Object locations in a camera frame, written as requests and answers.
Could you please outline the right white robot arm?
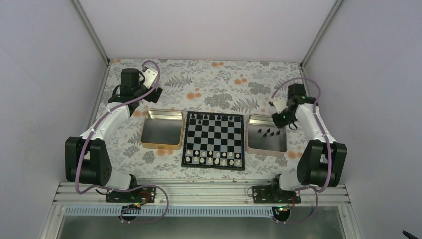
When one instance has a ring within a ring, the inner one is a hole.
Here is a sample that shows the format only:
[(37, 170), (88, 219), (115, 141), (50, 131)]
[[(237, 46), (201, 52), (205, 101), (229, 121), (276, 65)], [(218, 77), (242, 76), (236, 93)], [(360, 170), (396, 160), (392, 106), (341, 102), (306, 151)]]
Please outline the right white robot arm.
[(336, 187), (342, 175), (347, 147), (328, 132), (317, 99), (306, 96), (303, 84), (293, 83), (288, 86), (286, 102), (273, 97), (270, 104), (276, 109), (272, 120), (277, 128), (298, 122), (308, 141), (296, 170), (279, 176), (278, 184), (269, 190), (270, 198), (281, 203), (289, 191), (319, 186), (322, 192), (328, 187)]

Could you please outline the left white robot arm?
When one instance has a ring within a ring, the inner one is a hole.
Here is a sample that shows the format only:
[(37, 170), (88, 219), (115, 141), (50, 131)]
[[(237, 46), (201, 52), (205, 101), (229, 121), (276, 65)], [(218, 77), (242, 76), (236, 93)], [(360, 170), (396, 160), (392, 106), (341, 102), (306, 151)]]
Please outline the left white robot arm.
[(106, 145), (141, 100), (158, 101), (162, 93), (158, 81), (159, 72), (152, 68), (122, 70), (120, 84), (103, 115), (80, 136), (69, 137), (65, 142), (65, 174), (69, 182), (119, 190), (118, 194), (127, 202), (137, 198), (139, 189), (134, 176), (113, 169)]

